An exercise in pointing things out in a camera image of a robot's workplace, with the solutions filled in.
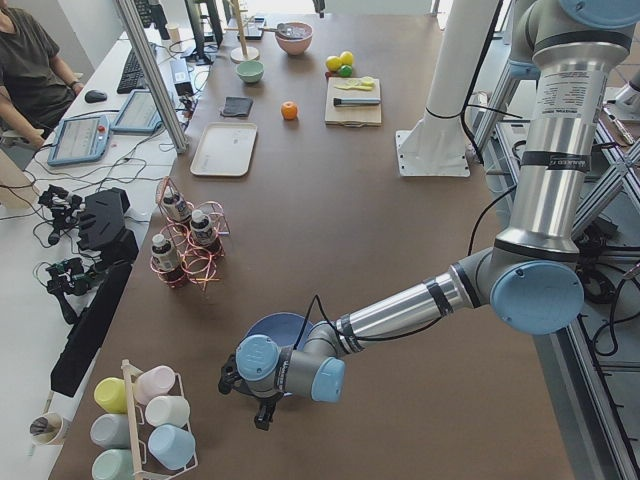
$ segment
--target cup rack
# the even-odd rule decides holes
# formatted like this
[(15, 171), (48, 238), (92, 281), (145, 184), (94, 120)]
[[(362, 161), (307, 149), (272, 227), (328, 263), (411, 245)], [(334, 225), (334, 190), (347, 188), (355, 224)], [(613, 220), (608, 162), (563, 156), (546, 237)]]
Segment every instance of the cup rack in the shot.
[[(129, 420), (129, 435), (131, 437), (131, 455), (133, 457), (133, 474), (135, 480), (170, 480), (182, 475), (189, 470), (193, 470), (198, 466), (198, 456), (194, 453), (193, 458), (182, 469), (177, 471), (167, 470), (159, 462), (154, 461), (149, 455), (147, 455), (147, 443), (148, 435), (152, 431), (153, 427), (145, 422), (144, 407), (136, 402), (133, 396), (133, 383), (134, 380), (142, 375), (144, 372), (139, 368), (131, 365), (129, 360), (122, 360), (122, 375), (124, 377), (124, 388), (127, 397), (127, 417)], [(179, 392), (174, 392), (176, 387), (174, 386), (169, 394), (179, 394), (184, 397), (184, 388), (182, 386), (182, 377), (176, 372), (176, 384)], [(191, 431), (191, 423), (187, 422), (185, 427), (189, 432)], [(154, 471), (145, 470), (144, 468), (152, 468)]]

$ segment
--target person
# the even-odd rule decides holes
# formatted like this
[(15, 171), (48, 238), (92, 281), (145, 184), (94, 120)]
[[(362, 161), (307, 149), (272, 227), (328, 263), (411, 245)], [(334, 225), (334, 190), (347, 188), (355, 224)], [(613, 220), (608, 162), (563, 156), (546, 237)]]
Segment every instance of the person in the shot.
[(36, 148), (84, 88), (59, 52), (35, 18), (0, 0), (0, 118)]

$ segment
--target blue tablet device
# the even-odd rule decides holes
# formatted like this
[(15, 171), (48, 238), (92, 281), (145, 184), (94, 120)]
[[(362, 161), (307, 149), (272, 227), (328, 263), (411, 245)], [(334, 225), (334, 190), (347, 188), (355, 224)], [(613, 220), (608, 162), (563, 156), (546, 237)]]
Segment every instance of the blue tablet device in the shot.
[(151, 134), (162, 123), (149, 90), (133, 90), (111, 125), (115, 133)]
[(47, 163), (51, 166), (100, 160), (109, 141), (106, 115), (65, 118), (56, 129), (56, 140)]

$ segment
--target person's arm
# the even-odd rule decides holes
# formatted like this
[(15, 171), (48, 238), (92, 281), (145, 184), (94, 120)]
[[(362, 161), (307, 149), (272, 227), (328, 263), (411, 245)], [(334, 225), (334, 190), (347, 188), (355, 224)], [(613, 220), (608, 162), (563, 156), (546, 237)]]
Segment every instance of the person's arm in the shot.
[(6, 87), (0, 86), (0, 117), (36, 148), (44, 144), (41, 130), (34, 128), (29, 121), (13, 106)]
[(84, 88), (84, 84), (78, 81), (69, 65), (67, 65), (67, 62), (65, 62), (60, 55), (51, 57), (49, 59), (49, 66), (51, 67), (51, 70), (53, 70), (53, 73), (60, 77), (64, 83), (69, 85), (73, 90), (73, 93), (76, 95), (80, 94)]

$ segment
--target green bowl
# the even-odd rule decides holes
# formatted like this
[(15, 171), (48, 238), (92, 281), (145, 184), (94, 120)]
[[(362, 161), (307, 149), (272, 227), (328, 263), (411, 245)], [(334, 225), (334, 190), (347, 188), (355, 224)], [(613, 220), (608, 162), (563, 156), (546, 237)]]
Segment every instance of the green bowl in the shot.
[(248, 60), (238, 64), (236, 73), (244, 83), (256, 83), (264, 74), (264, 65), (257, 60)]

